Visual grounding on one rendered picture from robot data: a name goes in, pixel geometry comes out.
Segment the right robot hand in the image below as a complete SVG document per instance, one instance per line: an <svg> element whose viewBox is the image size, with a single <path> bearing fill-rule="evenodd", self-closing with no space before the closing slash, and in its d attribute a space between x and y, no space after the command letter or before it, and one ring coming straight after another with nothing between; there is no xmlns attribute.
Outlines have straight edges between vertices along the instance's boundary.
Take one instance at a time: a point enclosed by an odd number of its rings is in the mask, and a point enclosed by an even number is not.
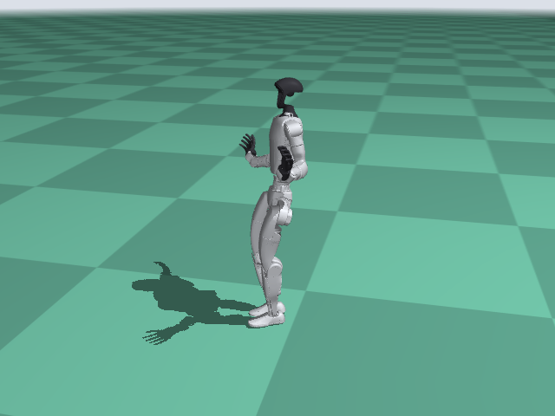
<svg viewBox="0 0 555 416"><path fill-rule="evenodd" d="M248 140L245 136L243 136L243 138L248 142L249 145L243 140L241 140L241 141L246 145L247 148L245 146L243 146L242 144L239 144L239 145L242 146L245 149L245 155L249 151L251 151L251 154L256 156L257 154L256 154L256 151L254 150L255 144L256 144L254 136L253 135L250 136L247 133L245 135L250 139L250 140Z"/></svg>

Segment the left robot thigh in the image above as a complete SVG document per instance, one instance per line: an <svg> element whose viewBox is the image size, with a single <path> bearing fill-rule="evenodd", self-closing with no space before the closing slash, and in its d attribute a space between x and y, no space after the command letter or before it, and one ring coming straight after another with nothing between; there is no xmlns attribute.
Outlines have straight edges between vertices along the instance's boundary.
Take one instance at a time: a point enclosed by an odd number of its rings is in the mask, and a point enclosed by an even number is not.
<svg viewBox="0 0 555 416"><path fill-rule="evenodd" d="M283 200L278 200L277 205L271 206L267 211L258 241L259 257L265 273L272 263L279 263L283 269L281 261L274 256L281 238L282 229L279 225L289 225L291 218L292 209Z"/></svg>

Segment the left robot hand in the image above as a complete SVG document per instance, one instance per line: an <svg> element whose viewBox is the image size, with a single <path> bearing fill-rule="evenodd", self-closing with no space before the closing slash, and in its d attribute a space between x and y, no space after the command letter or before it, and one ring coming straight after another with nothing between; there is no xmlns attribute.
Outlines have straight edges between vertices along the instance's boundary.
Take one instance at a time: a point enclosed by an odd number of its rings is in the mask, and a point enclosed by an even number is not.
<svg viewBox="0 0 555 416"><path fill-rule="evenodd" d="M278 146L277 149L281 152L282 155L282 165L278 166L278 170L283 175L282 180L285 181L290 176L294 160L292 159L290 151L287 149L286 146Z"/></svg>

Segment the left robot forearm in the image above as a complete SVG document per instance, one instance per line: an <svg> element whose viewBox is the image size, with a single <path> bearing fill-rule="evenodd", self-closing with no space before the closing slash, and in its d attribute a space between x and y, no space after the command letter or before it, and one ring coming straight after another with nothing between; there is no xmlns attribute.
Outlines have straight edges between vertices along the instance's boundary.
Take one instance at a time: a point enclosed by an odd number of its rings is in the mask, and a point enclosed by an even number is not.
<svg viewBox="0 0 555 416"><path fill-rule="evenodd" d="M291 168L291 173L290 173L289 178L285 181L288 182L288 183L291 183L294 180L300 180L300 179L305 177L307 172L308 172L308 166L307 166L306 162L304 162L300 166L293 166ZM277 175L279 181L283 181L282 180L283 175L280 173L279 170L276 171L276 175Z"/></svg>

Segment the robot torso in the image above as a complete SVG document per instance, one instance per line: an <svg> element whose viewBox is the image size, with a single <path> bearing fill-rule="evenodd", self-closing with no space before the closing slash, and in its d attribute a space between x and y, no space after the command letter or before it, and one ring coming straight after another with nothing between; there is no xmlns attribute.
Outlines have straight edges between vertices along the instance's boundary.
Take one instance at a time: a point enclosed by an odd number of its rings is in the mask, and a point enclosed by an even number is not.
<svg viewBox="0 0 555 416"><path fill-rule="evenodd" d="M276 171L278 170L278 166L282 165L281 159L282 155L281 152L278 150L278 146L286 146L287 149L290 151L290 154L293 158L291 153L291 147L288 139L284 134L284 123L289 120L295 120L299 122L302 127L303 123L301 119L298 117L293 117L292 113L284 113L284 115L289 116L282 116L279 117L277 115L273 122L271 123L271 129L269 134L270 139L270 169L271 173L276 175ZM295 160L294 160L295 162ZM294 163L293 162L293 163ZM287 202L288 208L291 208L292 202L292 191L290 189L290 183L286 181L279 181L278 177L273 175L273 185L269 187L268 194L267 194L267 202L268 206L271 207L273 205L277 205L278 200L283 200Z"/></svg>

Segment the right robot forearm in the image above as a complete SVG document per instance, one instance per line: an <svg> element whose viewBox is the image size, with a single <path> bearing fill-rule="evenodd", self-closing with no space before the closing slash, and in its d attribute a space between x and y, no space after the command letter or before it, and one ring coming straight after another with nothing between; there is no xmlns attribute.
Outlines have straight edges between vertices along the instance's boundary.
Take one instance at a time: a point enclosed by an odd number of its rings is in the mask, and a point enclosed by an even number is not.
<svg viewBox="0 0 555 416"><path fill-rule="evenodd" d="M245 159L250 163L251 167L270 167L270 163L267 161L267 155L268 154L264 156L254 156L251 154L251 151L249 151L245 155Z"/></svg>

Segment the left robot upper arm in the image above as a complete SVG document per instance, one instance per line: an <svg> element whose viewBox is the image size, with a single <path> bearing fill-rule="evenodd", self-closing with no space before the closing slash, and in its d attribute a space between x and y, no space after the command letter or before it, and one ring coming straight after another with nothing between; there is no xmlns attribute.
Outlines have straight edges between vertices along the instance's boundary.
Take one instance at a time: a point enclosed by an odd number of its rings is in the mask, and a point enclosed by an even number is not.
<svg viewBox="0 0 555 416"><path fill-rule="evenodd" d="M291 153L295 162L294 166L300 166L305 161L305 149L303 141L303 128L302 125L295 121L289 120L284 123L284 134L288 139L291 147Z"/></svg>

